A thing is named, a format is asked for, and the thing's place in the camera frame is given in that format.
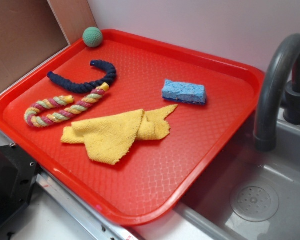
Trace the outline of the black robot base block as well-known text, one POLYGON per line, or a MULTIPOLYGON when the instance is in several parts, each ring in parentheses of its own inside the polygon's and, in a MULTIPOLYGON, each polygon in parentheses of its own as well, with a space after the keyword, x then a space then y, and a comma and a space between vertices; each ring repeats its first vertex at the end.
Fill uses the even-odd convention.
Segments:
POLYGON ((37 174, 37 162, 21 147, 0 146, 0 230, 29 206, 37 174))

